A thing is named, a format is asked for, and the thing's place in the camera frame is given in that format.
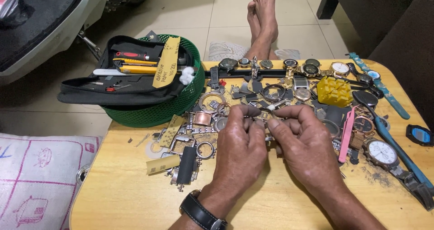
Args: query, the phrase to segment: white watch dial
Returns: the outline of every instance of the white watch dial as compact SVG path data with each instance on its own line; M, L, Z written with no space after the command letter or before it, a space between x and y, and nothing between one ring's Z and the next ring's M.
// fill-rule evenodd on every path
M372 141L369 143L368 151L374 159L383 164L392 164L398 159L395 149L383 141Z
M350 71L350 67L345 65L344 63L333 63L332 69L336 72L346 73Z

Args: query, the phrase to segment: yellow table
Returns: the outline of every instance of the yellow table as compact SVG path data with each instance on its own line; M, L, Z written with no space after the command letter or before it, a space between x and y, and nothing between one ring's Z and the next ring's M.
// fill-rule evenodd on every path
M334 61L350 62L348 59L320 60L321 69L327 69ZM382 82L411 118L402 119L386 99L379 100L376 112L382 116L389 115L392 136L434 182L434 149L421 147L405 137L408 124L426 127L425 122L386 67L373 61L365 63L381 74ZM217 62L203 62L207 70L216 64ZM282 61L274 61L274 68L279 66L282 66ZM242 80L225 81L226 87L230 88L231 84L240 85ZM267 78L262 82L276 83L276 79ZM229 89L226 90L225 97L231 100ZM170 177L165 177L163 173L146 175L145 162L149 161L144 153L146 142L139 147L135 145L147 133L157 133L163 127L167 127L167 124L130 128L116 122L111 123L74 202L70 218L72 230L166 229L180 216L178 207L187 193L201 189L211 181L214 159L203 161L197 180L186 185L183 193L178 192L175 185L170 185ZM215 145L217 134L195 135L195 138L198 142L210 141ZM243 195L227 217L230 229L330 229L325 212L295 180L283 160L276 157L274 149L270 150L268 157L258 181ZM388 229L432 229L433 212L427 212L391 174L369 165L364 155L359 155L359 158L358 165L345 164L341 167L347 176L344 181Z

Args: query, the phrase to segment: plastic basket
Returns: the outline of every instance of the plastic basket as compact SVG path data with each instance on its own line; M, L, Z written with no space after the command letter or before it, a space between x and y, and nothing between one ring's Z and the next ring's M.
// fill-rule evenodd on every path
M169 34L159 34L158 36L163 42L166 42L169 37L178 37ZM116 108L102 106L107 115L114 121L127 127L154 127L169 122L173 114L182 115L186 110L189 110L202 93L203 85L205 84L205 72L200 64L198 48L183 37L181 37L180 45L191 51L194 66L198 67L198 71L193 81L182 90L178 97L168 102L152 106L116 106Z

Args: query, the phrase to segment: foot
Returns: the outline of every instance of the foot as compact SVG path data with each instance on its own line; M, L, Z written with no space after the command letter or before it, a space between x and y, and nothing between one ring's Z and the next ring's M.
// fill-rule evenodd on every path
M268 34L272 43L279 35L276 20L276 0L253 0L256 14L260 23L261 32Z
M259 33L261 32L261 25L259 24L258 15L256 14L255 2L250 2L247 5L247 21L250 25L250 31L252 31L252 44L255 42Z

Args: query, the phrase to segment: motorcycle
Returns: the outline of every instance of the motorcycle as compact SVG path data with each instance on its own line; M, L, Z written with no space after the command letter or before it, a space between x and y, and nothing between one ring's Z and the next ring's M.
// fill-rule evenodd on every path
M146 0L0 0L0 86L23 77L74 40L100 50L85 30L102 13L134 7Z

